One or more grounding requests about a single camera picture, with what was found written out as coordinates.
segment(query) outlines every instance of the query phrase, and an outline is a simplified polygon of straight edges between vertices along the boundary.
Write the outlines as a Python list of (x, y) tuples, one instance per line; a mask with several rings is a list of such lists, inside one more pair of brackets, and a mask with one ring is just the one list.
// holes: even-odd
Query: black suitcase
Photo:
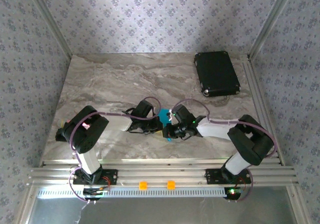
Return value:
[(226, 51), (197, 53), (194, 63), (201, 92), (205, 97), (234, 95), (240, 92), (238, 77)]

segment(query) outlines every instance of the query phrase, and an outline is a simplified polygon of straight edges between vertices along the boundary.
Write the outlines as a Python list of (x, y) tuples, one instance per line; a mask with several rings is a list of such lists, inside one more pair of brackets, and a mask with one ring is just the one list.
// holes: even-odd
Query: aluminum frame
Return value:
[(268, 35), (270, 34), (272, 28), (274, 27), (274, 24), (276, 23), (279, 16), (282, 14), (282, 11), (286, 5), (288, 0), (276, 0), (273, 7), (271, 8), (271, 11), (268, 15), (268, 18), (264, 22), (264, 25), (262, 29), (260, 30), (259, 35), (254, 41), (254, 44), (252, 45), (249, 55), (250, 60), (253, 61), (257, 54), (259, 53), (261, 47), (265, 43), (265, 40), (267, 39)]
[[(252, 93), (252, 99), (255, 106), (255, 110), (257, 111), (258, 120), (261, 123), (262, 126), (266, 127), (269, 132), (275, 137), (277, 143), (279, 141), (277, 140), (277, 136), (275, 135), (275, 127), (270, 120), (270, 115), (267, 110), (267, 105), (265, 102), (265, 99), (262, 96), (261, 87), (257, 80), (257, 73), (255, 71), (255, 68), (250, 63), (248, 57), (245, 55), (243, 56), (242, 65), (245, 70), (245, 75), (249, 83), (249, 88)], [(283, 166), (286, 165), (285, 159), (283, 158), (283, 153), (281, 151), (281, 145), (278, 146), (278, 156), (281, 161), (281, 164)], [(306, 202), (302, 196), (301, 187), (287, 187), (287, 192), (290, 197), (291, 206), (294, 211), (295, 218), (297, 220), (297, 223), (299, 224), (312, 224), (310, 214), (307, 210)]]
[[(252, 93), (259, 122), (274, 134), (274, 127), (269, 119), (265, 101), (256, 79), (255, 71), (246, 55), (241, 56), (247, 80)], [(291, 206), (299, 224), (311, 224), (310, 215), (302, 196), (301, 188), (294, 168), (285, 166), (285, 161), (278, 149), (278, 155), (264, 159), (260, 166), (250, 167), (255, 187), (285, 186)], [(226, 159), (145, 159), (145, 160), (100, 160), (103, 168), (119, 170), (116, 188), (137, 188), (139, 181), (148, 181), (149, 188), (164, 188), (168, 180), (176, 180), (176, 188), (208, 188), (204, 173), (206, 168), (220, 168)], [(20, 206), (20, 216), (14, 223), (29, 222), (35, 199), (41, 188), (66, 190), (70, 171), (77, 165), (77, 160), (44, 161), (40, 168), (31, 170), (28, 188)], [(81, 191), (84, 186), (74, 186)], [(212, 188), (230, 187), (230, 185), (210, 185)]]
[(70, 62), (73, 53), (69, 48), (68, 43), (65, 40), (63, 34), (61, 33), (61, 30), (59, 29), (54, 17), (50, 13), (49, 8), (47, 7), (45, 1), (44, 0), (33, 0), (33, 1), (34, 1), (34, 4), (39, 9), (39, 12), (41, 13), (49, 29), (51, 30), (53, 36), (56, 38), (57, 42), (59, 43), (63, 53), (65, 54), (65, 56), (68, 58), (68, 61)]

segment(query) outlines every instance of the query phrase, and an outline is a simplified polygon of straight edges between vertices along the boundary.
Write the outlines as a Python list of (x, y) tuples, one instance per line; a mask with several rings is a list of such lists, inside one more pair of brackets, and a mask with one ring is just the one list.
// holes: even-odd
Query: gray marble table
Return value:
[[(75, 158), (67, 143), (56, 142), (61, 119), (71, 119), (86, 105), (99, 111), (121, 112), (135, 107), (144, 97), (157, 97), (164, 108), (185, 98), (195, 98), (211, 111), (212, 118), (257, 117), (242, 66), (243, 55), (231, 55), (241, 84), (234, 96), (206, 98), (193, 64), (194, 53), (86, 54), (74, 55), (64, 82), (43, 160)], [(195, 116), (206, 110), (197, 103), (185, 106)], [(94, 147), (101, 159), (225, 158), (235, 152), (230, 141), (193, 137), (169, 142), (161, 134), (105, 131)]]

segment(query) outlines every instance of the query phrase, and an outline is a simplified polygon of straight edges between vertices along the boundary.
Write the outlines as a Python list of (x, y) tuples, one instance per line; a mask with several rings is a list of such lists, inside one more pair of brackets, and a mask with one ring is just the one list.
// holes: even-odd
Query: wall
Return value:
[(289, 0), (253, 61), (286, 162), (320, 222), (320, 0)]
[(73, 53), (248, 53), (275, 0), (45, 0)]
[(69, 61), (32, 0), (0, 0), (0, 223), (39, 165)]

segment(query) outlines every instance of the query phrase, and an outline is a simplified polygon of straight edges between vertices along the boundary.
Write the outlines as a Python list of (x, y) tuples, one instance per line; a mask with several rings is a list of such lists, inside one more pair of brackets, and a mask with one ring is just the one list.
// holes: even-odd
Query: red wire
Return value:
[(110, 187), (110, 185), (111, 185), (110, 179), (109, 179), (108, 177), (106, 177), (106, 176), (103, 176), (102, 179), (104, 179), (104, 180), (106, 180), (106, 181), (108, 182), (108, 188), (109, 188), (109, 192), (110, 192), (110, 190), (111, 190), (111, 187)]
[(244, 180), (242, 177), (239, 177), (239, 179), (242, 180), (242, 182), (244, 183), (244, 189), (243, 189), (243, 190), (245, 190), (245, 189), (246, 189), (246, 182), (245, 182), (245, 180)]

